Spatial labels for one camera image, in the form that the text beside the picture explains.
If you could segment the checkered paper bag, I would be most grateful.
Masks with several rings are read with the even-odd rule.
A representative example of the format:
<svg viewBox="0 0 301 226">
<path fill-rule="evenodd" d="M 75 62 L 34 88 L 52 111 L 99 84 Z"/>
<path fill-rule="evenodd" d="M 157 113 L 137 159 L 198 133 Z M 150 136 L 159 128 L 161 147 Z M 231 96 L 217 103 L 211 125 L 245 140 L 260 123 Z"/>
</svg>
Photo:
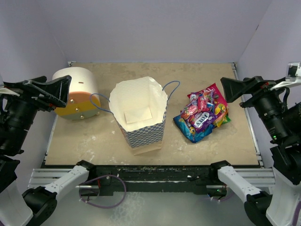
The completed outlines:
<svg viewBox="0 0 301 226">
<path fill-rule="evenodd" d="M 107 109 L 120 128 L 132 155 L 162 147 L 167 105 L 171 94 L 154 78 L 146 76 L 116 84 L 106 98 Z"/>
</svg>

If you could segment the pink chips bag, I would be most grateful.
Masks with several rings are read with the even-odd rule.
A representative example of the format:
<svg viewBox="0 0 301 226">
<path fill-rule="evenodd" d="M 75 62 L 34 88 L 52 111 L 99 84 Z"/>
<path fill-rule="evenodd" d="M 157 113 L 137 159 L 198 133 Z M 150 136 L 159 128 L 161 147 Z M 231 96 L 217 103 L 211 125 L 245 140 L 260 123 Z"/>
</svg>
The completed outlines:
<svg viewBox="0 0 301 226">
<path fill-rule="evenodd" d="M 204 92 L 213 92 L 214 93 L 214 99 L 215 101 L 217 101 L 220 104 L 223 104 L 224 106 L 228 106 L 225 98 L 223 97 L 223 95 L 221 94 L 221 92 L 219 91 L 219 89 L 216 86 L 216 83 L 210 85 L 209 87 L 202 89 L 200 91 L 197 92 L 191 92 L 190 94 L 187 95 L 187 97 L 192 100 L 193 97 L 195 96 L 199 96 L 200 94 L 203 94 Z"/>
</svg>

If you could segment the blue Slendy snack bag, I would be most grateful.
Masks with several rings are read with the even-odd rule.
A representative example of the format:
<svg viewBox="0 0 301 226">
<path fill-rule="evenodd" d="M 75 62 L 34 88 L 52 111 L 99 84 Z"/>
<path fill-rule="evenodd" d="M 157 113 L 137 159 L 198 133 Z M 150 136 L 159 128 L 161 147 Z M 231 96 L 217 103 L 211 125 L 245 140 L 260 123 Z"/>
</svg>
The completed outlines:
<svg viewBox="0 0 301 226">
<path fill-rule="evenodd" d="M 175 116 L 173 121 L 181 133 L 192 143 L 198 143 L 210 135 L 214 129 L 214 125 L 210 124 L 205 130 L 197 132 L 188 120 L 183 119 L 180 115 Z"/>
</svg>

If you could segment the orange Fox's candy bag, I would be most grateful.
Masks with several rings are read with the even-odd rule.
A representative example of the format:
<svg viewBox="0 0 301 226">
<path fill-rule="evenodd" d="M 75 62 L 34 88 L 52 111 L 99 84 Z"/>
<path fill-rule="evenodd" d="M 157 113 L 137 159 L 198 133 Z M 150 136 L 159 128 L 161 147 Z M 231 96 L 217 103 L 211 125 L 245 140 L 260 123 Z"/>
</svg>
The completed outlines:
<svg viewBox="0 0 301 226">
<path fill-rule="evenodd" d="M 217 104 L 215 106 L 214 113 L 216 119 L 213 122 L 213 125 L 215 127 L 220 127 L 223 124 L 231 122 L 231 119 L 229 118 L 229 109 L 227 106 L 223 104 Z"/>
</svg>

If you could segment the purple Fox's berries bag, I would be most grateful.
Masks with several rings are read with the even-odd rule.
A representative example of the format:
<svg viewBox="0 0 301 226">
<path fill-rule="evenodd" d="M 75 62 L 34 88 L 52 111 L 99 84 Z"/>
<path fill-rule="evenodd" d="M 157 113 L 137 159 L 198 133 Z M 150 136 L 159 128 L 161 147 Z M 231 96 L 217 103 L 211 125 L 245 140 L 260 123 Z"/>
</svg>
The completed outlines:
<svg viewBox="0 0 301 226">
<path fill-rule="evenodd" d="M 190 95 L 190 103 L 181 110 L 181 117 L 185 120 L 189 119 L 195 112 L 198 111 L 198 96 L 197 94 Z"/>
</svg>

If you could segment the small blue candy packet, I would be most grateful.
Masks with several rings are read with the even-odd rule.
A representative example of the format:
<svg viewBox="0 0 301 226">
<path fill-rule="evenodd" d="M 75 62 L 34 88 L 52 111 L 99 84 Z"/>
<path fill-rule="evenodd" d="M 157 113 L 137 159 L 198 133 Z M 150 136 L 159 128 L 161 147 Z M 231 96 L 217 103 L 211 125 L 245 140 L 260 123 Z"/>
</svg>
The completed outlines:
<svg viewBox="0 0 301 226">
<path fill-rule="evenodd" d="M 209 97 L 207 99 L 207 102 L 206 102 L 206 107 L 209 111 L 213 112 L 214 109 L 215 109 L 215 103 L 214 103 L 214 98 L 213 97 Z"/>
</svg>

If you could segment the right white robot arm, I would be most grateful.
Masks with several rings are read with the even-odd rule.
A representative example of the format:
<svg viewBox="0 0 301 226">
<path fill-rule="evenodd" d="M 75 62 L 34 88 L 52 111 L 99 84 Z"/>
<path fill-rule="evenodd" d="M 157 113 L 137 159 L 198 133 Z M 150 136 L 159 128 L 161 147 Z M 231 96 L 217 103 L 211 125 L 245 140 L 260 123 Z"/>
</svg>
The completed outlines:
<svg viewBox="0 0 301 226">
<path fill-rule="evenodd" d="M 223 77 L 228 103 L 242 95 L 251 97 L 240 104 L 253 107 L 271 137 L 275 186 L 272 194 L 251 185 L 227 162 L 210 166 L 209 179 L 223 182 L 243 202 L 248 218 L 257 226 L 298 226 L 301 223 L 301 105 L 287 106 L 290 88 L 300 78 L 264 80 L 260 76 L 242 81 Z"/>
</svg>

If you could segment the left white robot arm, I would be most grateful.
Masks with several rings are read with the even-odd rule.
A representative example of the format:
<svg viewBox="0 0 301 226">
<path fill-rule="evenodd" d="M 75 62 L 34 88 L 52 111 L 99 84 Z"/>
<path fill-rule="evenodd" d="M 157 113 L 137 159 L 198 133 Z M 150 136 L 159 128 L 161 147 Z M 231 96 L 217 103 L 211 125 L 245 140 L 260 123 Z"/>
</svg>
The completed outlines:
<svg viewBox="0 0 301 226">
<path fill-rule="evenodd" d="M 35 167 L 42 162 L 43 139 L 30 133 L 38 111 L 66 107 L 71 76 L 52 81 L 45 76 L 0 85 L 0 223 L 3 226 L 39 226 L 54 212 L 58 202 L 75 186 L 96 181 L 95 166 L 79 161 L 60 179 L 21 193 L 17 187 L 19 155 L 27 154 Z"/>
</svg>

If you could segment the small red candy packet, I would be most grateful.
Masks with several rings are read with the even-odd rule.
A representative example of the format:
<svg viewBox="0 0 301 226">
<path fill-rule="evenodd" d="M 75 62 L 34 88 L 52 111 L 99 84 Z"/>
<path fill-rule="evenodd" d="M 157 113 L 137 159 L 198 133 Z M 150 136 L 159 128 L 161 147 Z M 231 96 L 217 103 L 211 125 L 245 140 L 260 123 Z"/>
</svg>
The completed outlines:
<svg viewBox="0 0 301 226">
<path fill-rule="evenodd" d="M 205 97 L 198 97 L 198 110 L 201 112 L 206 112 L 208 111 L 207 108 L 207 99 Z"/>
</svg>

